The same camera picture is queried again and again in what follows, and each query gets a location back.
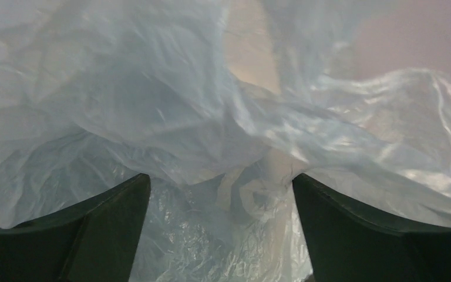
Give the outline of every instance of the black object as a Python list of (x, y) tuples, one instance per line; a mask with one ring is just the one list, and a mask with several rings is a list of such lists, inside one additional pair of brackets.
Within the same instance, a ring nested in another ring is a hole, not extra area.
[(0, 282), (126, 282), (150, 197), (140, 174), (96, 197), (0, 229)]
[(317, 282), (450, 282), (451, 229), (404, 219), (302, 174), (293, 180)]

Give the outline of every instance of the wrinkled plastic film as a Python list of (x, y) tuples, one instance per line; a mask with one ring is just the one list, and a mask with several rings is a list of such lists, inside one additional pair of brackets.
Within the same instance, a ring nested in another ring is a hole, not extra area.
[(355, 80), (393, 1), (0, 0), (0, 227), (152, 177), (131, 281), (299, 281), (290, 181), (451, 226), (451, 80)]

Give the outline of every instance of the clear plastic sheet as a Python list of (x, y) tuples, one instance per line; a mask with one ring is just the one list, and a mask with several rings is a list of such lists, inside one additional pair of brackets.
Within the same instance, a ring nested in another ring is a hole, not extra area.
[(307, 172), (451, 226), (451, 80), (352, 80), (371, 0), (0, 0), (0, 227), (147, 173), (131, 281), (300, 281)]

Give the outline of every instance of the small dark object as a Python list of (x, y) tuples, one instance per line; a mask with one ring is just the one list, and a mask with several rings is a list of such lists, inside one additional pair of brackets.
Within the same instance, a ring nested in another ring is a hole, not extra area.
[(125, 282), (150, 197), (140, 174), (96, 197), (0, 229), (0, 282)]
[(404, 219), (307, 175), (293, 180), (317, 282), (450, 282), (451, 229)]

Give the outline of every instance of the crumpled plastic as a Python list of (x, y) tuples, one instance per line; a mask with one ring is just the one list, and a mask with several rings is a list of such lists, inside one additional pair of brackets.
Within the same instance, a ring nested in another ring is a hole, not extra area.
[(0, 227), (147, 173), (132, 282), (291, 282), (298, 173), (451, 226), (451, 80), (346, 77), (392, 2), (0, 0)]

